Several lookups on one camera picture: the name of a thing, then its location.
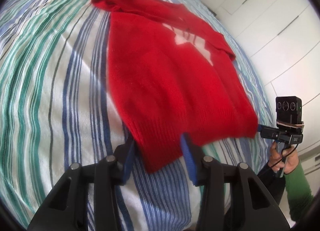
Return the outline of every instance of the black cable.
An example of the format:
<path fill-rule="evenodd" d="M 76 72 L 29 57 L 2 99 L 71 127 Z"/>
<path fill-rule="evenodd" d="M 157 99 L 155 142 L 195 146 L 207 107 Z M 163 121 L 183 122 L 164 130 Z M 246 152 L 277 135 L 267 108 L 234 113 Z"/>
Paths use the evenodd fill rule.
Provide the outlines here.
<path fill-rule="evenodd" d="M 297 149 L 298 145 L 299 145 L 299 144 L 297 144 L 296 147 L 295 147 L 290 153 L 288 153 L 286 156 L 283 156 L 279 161 L 277 161 L 274 165 L 270 166 L 270 167 L 269 167 L 268 169 L 266 169 L 264 172 L 258 173 L 258 175 L 259 175 L 259 176 L 262 176 L 263 174 L 265 174 L 266 172 L 268 172 L 268 170 L 270 170 L 270 169 L 272 170 L 272 168 L 273 168 L 274 166 L 276 166 L 279 162 L 281 162 L 283 158 L 286 158 L 286 157 L 288 157 L 290 154 L 292 154 L 292 153 Z"/>

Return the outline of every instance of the bed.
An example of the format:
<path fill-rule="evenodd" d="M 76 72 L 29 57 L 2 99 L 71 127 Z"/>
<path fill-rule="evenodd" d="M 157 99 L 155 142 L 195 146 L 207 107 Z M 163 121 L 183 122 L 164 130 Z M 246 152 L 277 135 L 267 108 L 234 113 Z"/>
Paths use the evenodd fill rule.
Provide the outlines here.
<path fill-rule="evenodd" d="M 259 123 L 272 113 L 242 48 L 200 0 L 183 3 L 221 32 Z M 124 143 L 126 129 L 108 92 L 108 12 L 90 0 L 8 0 L 0 14 L 0 198 L 27 227 L 45 196 L 73 162 L 98 162 Z M 224 139 L 203 147 L 222 163 L 246 162 L 257 173 L 270 143 Z M 123 230 L 184 230 L 197 221 L 201 188 L 182 158 L 147 174 L 140 157 L 125 186 L 116 187 Z M 225 205 L 230 203 L 225 186 Z M 94 230 L 93 186 L 88 228 Z"/>

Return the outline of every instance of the human hand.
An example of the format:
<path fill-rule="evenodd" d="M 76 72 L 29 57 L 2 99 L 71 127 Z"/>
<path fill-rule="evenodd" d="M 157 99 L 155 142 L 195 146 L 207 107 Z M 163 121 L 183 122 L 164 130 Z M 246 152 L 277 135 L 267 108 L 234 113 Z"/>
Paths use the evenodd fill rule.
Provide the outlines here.
<path fill-rule="evenodd" d="M 270 148 L 270 158 L 268 161 L 268 165 L 269 167 L 271 167 L 272 165 L 274 165 L 277 161 L 281 160 L 281 155 L 277 152 L 276 150 L 276 146 L 277 143 L 273 142 L 271 148 Z M 292 150 L 294 149 L 294 146 L 291 146 L 289 149 L 286 149 L 282 152 L 282 156 L 286 156 L 287 154 L 289 154 L 290 152 L 292 152 Z M 292 172 L 299 164 L 299 158 L 298 158 L 298 151 L 295 150 L 292 154 L 290 154 L 287 157 L 287 163 L 286 165 L 284 165 L 284 162 L 279 162 L 277 165 L 275 165 L 272 169 L 273 171 L 278 171 L 280 170 L 280 168 L 284 168 L 284 173 L 285 174 L 289 174 L 290 172 Z"/>

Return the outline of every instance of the person's arm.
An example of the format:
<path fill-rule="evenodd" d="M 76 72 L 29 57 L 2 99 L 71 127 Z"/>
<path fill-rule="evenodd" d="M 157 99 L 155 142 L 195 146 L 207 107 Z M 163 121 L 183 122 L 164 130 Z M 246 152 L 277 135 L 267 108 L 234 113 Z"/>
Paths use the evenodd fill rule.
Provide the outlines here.
<path fill-rule="evenodd" d="M 283 152 L 283 156 L 290 153 L 294 147 L 287 149 Z M 276 143 L 274 142 L 270 148 L 270 159 L 268 165 L 271 167 L 282 157 L 276 151 Z M 288 204 L 290 208 L 290 216 L 293 221 L 298 221 L 303 214 L 310 208 L 313 200 L 309 183 L 304 176 L 301 163 L 298 158 L 298 152 L 295 150 L 287 158 L 284 165 L 279 162 L 272 169 L 278 171 L 284 167 L 285 189 L 287 190 Z"/>
<path fill-rule="evenodd" d="M 304 176 L 301 163 L 291 173 L 285 174 L 284 177 L 290 216 L 293 221 L 298 221 L 310 208 L 313 200 L 311 189 Z"/>

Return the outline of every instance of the camera lens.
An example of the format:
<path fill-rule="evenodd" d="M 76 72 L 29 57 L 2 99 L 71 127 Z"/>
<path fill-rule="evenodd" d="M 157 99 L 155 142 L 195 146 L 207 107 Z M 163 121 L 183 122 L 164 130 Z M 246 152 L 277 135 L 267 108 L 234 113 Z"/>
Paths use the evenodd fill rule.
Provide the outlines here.
<path fill-rule="evenodd" d="M 285 102 L 282 103 L 282 109 L 283 109 L 284 111 L 288 111 L 288 109 L 289 109 L 289 103 L 288 103 L 287 101 L 285 101 Z"/>
<path fill-rule="evenodd" d="M 296 109 L 296 104 L 295 104 L 294 102 L 292 102 L 292 103 L 290 104 L 290 109 L 291 109 L 292 111 L 294 111 L 294 110 Z"/>

